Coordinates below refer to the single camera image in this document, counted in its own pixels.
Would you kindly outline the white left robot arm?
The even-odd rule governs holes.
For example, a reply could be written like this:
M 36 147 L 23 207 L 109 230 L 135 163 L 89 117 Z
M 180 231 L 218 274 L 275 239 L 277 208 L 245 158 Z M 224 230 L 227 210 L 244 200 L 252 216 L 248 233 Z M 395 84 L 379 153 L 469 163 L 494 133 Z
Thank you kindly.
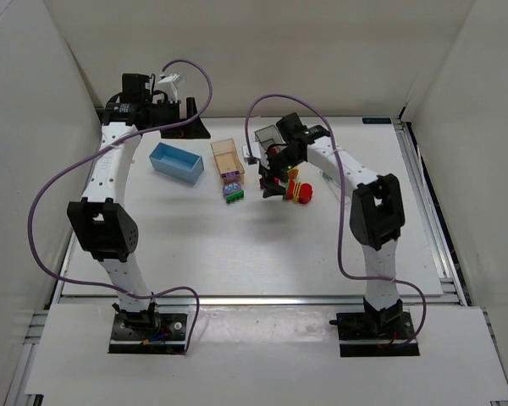
M 102 115 L 101 150 L 91 180 L 79 201 L 68 204 L 67 215 L 81 248 L 120 288 L 113 307 L 120 322 L 132 329 L 154 330 L 157 316 L 151 292 L 135 258 L 139 231 L 124 209 L 125 186 L 133 155 L 141 138 L 130 134 L 177 123 L 165 116 L 164 101 L 153 101 L 155 77 L 123 74 L 122 91 L 108 101 Z

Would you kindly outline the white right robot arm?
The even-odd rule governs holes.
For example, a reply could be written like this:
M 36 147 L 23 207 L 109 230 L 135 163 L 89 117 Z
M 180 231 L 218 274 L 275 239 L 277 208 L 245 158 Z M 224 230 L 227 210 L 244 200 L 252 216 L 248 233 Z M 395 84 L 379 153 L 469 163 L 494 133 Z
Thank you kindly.
M 406 222 L 399 179 L 375 173 L 340 149 L 329 123 L 307 127 L 291 113 L 270 131 L 272 137 L 257 131 L 244 146 L 245 161 L 258 165 L 264 197 L 307 203 L 310 190 L 290 170 L 309 163 L 336 181 L 343 199 L 350 199 L 349 208 L 340 208 L 339 226 L 350 228 L 364 255 L 364 311 L 356 323 L 381 334 L 403 313 L 395 270 L 396 246 Z

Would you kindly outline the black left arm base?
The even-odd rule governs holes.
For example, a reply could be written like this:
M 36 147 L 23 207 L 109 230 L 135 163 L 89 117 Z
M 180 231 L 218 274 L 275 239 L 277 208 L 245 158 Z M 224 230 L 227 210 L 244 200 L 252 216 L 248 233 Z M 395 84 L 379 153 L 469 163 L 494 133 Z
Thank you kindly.
M 110 354 L 163 354 L 185 352 L 186 313 L 160 313 L 154 304 L 142 312 L 116 312 L 109 338 Z

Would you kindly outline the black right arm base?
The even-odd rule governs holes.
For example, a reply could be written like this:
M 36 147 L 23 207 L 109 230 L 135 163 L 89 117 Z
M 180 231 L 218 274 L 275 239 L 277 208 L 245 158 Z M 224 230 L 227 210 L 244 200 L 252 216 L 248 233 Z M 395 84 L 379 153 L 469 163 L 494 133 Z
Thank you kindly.
M 330 326 L 337 328 L 341 358 L 416 357 L 420 355 L 409 312 L 378 328 L 366 313 L 337 313 Z

